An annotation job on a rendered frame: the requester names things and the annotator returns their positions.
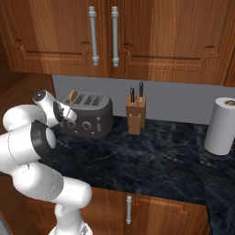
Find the wooden wall cupboard door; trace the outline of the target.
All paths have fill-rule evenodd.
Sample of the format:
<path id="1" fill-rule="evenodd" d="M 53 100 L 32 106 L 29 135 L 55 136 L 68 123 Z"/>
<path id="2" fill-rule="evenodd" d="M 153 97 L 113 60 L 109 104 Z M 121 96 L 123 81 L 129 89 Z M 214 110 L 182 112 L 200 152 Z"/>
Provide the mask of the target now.
<path id="1" fill-rule="evenodd" d="M 114 78 L 224 84 L 235 51 L 235 0 L 110 0 L 117 8 Z"/>
<path id="2" fill-rule="evenodd" d="M 104 0 L 0 0 L 0 29 L 14 72 L 105 77 Z M 99 63 L 88 8 L 95 8 Z"/>

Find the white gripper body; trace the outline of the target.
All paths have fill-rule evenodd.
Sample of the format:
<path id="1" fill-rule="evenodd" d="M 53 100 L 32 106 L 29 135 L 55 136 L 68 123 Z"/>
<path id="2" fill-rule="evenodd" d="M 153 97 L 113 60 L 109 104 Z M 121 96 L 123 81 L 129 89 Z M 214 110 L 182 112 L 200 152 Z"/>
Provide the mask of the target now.
<path id="1" fill-rule="evenodd" d="M 63 105 L 63 117 L 67 120 L 75 121 L 77 119 L 76 113 L 71 109 L 70 106 Z"/>

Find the wooden knife block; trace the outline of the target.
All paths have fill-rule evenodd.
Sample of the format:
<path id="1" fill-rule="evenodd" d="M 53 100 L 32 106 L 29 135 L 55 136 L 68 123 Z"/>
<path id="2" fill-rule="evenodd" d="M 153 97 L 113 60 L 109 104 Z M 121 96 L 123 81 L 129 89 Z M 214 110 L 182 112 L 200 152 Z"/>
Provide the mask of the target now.
<path id="1" fill-rule="evenodd" d="M 127 95 L 127 123 L 131 135 L 139 135 L 140 130 L 145 127 L 146 99 L 146 96 L 140 99 L 140 95 L 136 94 L 134 103 L 131 103 L 130 95 Z"/>

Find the white paper towel roll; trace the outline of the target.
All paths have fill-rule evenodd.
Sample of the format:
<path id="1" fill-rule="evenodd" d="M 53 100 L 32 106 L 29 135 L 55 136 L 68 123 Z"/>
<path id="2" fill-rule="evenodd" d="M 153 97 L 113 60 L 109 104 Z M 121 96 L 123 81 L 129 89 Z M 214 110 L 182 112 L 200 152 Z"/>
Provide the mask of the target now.
<path id="1" fill-rule="evenodd" d="M 235 98 L 215 100 L 205 139 L 205 149 L 215 155 L 227 155 L 235 140 Z"/>

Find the brown bread slice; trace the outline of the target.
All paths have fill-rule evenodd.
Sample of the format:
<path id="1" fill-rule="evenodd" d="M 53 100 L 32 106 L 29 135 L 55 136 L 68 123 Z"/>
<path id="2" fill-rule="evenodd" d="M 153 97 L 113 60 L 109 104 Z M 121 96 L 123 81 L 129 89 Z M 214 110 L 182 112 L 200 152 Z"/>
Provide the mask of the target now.
<path id="1" fill-rule="evenodd" d="M 72 104 L 73 100 L 75 99 L 75 97 L 77 97 L 77 91 L 76 90 L 72 90 L 69 94 L 68 100 L 69 103 Z"/>

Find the dark grey toaster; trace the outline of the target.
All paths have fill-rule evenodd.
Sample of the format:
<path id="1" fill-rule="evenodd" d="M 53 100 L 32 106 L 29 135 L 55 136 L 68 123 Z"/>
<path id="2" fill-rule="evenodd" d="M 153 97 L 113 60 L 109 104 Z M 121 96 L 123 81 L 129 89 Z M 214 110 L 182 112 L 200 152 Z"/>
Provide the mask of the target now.
<path id="1" fill-rule="evenodd" d="M 79 92 L 71 104 L 77 119 L 64 120 L 62 132 L 68 136 L 84 139 L 102 139 L 113 127 L 113 103 L 109 96 L 99 93 Z M 101 131 L 97 131 L 97 121 Z"/>

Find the wooden base cupboard door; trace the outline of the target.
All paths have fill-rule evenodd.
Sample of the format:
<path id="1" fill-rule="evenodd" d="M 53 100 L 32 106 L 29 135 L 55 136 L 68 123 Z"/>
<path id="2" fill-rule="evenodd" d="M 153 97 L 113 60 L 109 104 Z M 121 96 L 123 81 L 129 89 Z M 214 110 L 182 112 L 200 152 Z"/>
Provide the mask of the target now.
<path id="1" fill-rule="evenodd" d="M 131 223 L 126 223 L 132 196 Z M 207 207 L 153 196 L 125 194 L 125 235 L 211 235 Z"/>
<path id="2" fill-rule="evenodd" d="M 39 234 L 48 235 L 56 225 L 55 205 L 30 198 L 27 203 Z M 81 215 L 94 235 L 123 235 L 123 193 L 94 187 L 92 200 Z"/>

